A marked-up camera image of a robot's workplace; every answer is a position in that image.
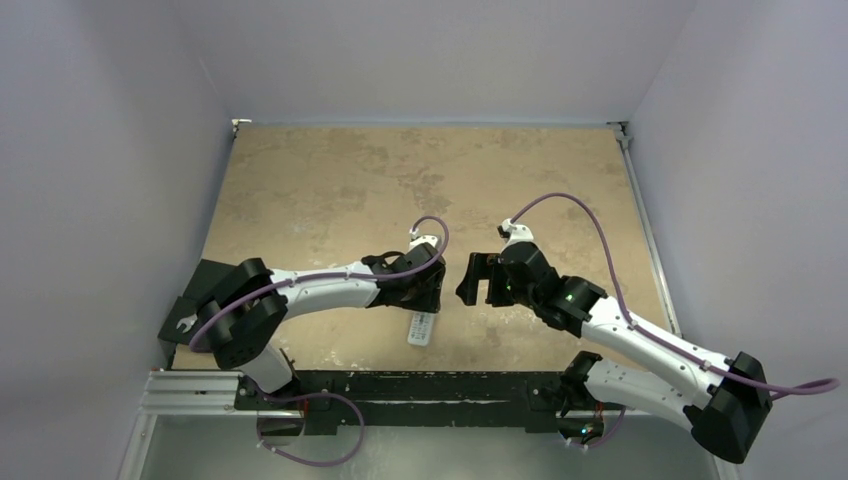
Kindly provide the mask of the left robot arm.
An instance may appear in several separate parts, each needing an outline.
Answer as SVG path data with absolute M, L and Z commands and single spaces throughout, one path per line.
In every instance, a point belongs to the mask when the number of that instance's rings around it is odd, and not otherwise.
M 188 346 L 212 354 L 221 370 L 241 372 L 272 408 L 284 409 L 297 399 L 298 382 L 291 361 L 271 344 L 283 322 L 339 308 L 436 313 L 445 271 L 429 243 L 324 270 L 269 269 L 259 258 L 248 259 L 200 297 L 200 327 Z

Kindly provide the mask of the white remote control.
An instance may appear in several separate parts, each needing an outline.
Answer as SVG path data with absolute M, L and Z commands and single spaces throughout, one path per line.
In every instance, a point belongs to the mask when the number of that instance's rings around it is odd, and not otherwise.
M 417 347 L 429 345 L 436 315 L 427 312 L 414 312 L 411 317 L 407 343 Z

